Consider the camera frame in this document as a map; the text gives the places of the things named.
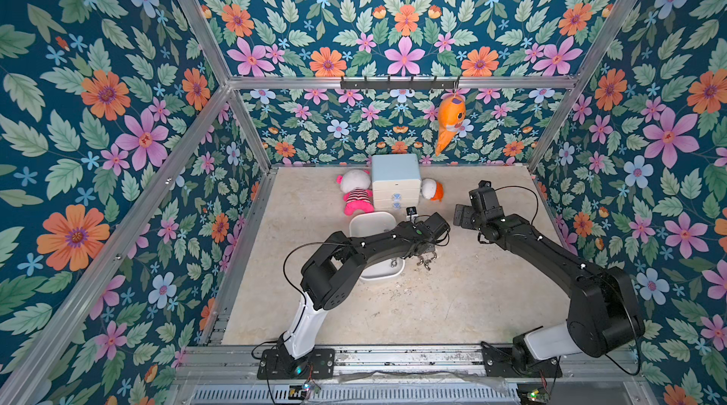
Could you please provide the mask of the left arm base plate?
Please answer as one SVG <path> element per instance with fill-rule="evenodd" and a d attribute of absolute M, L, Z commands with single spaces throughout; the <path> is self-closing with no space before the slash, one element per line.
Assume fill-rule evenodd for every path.
<path fill-rule="evenodd" d="M 293 358 L 282 347 L 262 352 L 258 380 L 327 380 L 333 377 L 336 351 L 330 348 L 314 348 L 302 358 Z"/>

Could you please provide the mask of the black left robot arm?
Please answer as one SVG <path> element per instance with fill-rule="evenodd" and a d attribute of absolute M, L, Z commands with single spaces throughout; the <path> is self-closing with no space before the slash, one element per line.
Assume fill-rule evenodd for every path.
<path fill-rule="evenodd" d="M 443 242 L 450 230 L 449 223 L 435 213 L 362 238 L 335 232 L 301 268 L 301 291 L 314 310 L 333 310 L 348 298 L 365 269 L 421 255 Z"/>

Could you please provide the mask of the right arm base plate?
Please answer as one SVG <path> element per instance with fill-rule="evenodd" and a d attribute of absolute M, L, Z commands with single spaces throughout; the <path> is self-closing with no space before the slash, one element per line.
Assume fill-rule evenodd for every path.
<path fill-rule="evenodd" d="M 557 358 L 539 361 L 533 358 L 523 344 L 496 346 L 480 342 L 484 369 L 489 377 L 498 378 L 561 378 L 562 369 Z"/>

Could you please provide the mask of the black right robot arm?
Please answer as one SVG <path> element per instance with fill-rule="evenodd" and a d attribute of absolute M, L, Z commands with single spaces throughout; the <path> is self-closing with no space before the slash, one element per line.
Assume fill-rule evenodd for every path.
<path fill-rule="evenodd" d="M 495 244 L 524 259 L 569 298 L 563 323 L 513 340 L 515 359 L 535 363 L 574 354 L 600 358 L 644 336 L 638 297 L 623 269 L 579 259 L 524 217 L 507 215 L 489 181 L 481 181 L 469 197 L 468 205 L 456 206 L 454 224 L 477 232 L 480 243 Z"/>

